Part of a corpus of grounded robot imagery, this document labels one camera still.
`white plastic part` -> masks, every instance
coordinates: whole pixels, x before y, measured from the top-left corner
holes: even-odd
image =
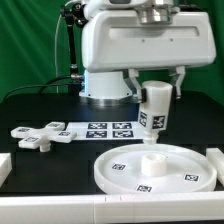
[[[9,153],[0,154],[0,187],[12,170],[11,155]]]
[[[76,137],[74,131],[63,131],[65,124],[62,122],[51,122],[42,129],[18,127],[11,131],[14,138],[23,138],[19,142],[20,148],[36,149],[40,147],[41,152],[50,151],[50,141],[69,143]]]
[[[85,89],[80,92],[81,97],[117,100],[131,95],[124,82],[123,72],[85,72]]]
[[[149,154],[161,155],[161,163],[148,166],[151,172],[143,168],[142,173],[142,157]],[[167,167],[163,156],[167,158]],[[99,156],[94,177],[107,194],[186,193],[213,191],[217,171],[205,156],[195,151],[172,145],[136,144]]]
[[[90,0],[84,8],[85,17],[89,20],[102,10],[130,9],[136,7],[152,7],[152,5],[174,5],[173,0]]]
[[[170,25],[141,25],[136,11],[101,11],[82,34],[83,64],[92,73],[204,66],[215,57],[204,12],[180,12]]]
[[[142,174],[149,177],[161,177],[167,173],[167,157],[159,153],[148,153],[142,156]]]
[[[159,81],[144,82],[142,88],[146,89],[145,103],[139,107],[138,121],[145,130],[143,142],[156,144],[158,133],[167,126],[172,85]]]
[[[218,148],[207,149],[206,157],[217,169],[218,180],[224,186],[224,154]]]
[[[1,223],[109,224],[224,219],[224,192],[0,198]]]
[[[66,131],[76,132],[75,141],[143,139],[144,130],[138,122],[70,122]]]

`black tabletop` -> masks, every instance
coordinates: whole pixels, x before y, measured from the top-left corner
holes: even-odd
[[[97,107],[77,103],[67,94],[21,94],[0,104],[0,152],[10,152],[13,170],[0,188],[1,196],[102,194],[94,181],[96,158],[112,148],[141,140],[54,143],[50,152],[21,149],[10,131],[19,126],[43,128],[51,121],[137,121],[138,105]],[[184,92],[173,100],[167,130],[159,143],[205,154],[224,149],[224,107],[199,92]]]

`white block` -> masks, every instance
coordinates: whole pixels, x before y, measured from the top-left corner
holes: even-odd
[[[134,207],[131,195],[95,197],[95,224],[133,223]]]
[[[224,154],[218,148],[210,148],[206,151],[206,157],[217,169],[218,180],[224,186]]]
[[[12,170],[11,155],[9,153],[0,154],[0,187]]]
[[[1,224],[93,224],[93,196],[0,198]]]

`white cross-shaped piece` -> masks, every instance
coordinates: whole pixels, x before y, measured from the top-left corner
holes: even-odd
[[[18,127],[11,131],[14,138],[22,138],[19,141],[20,148],[36,149],[40,147],[41,152],[50,151],[50,141],[69,143],[77,135],[76,132],[63,131],[65,123],[51,122],[42,129]]]

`white puzzle piece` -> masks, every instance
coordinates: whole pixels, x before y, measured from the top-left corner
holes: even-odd
[[[41,152],[50,151],[50,141],[69,143],[76,137],[74,131],[63,131],[65,124],[62,122],[51,122],[42,129],[18,127],[11,131],[14,138],[23,138],[19,142],[20,148],[36,149],[40,147]]]
[[[77,132],[74,140],[131,140],[144,136],[138,122],[72,122],[67,131]]]

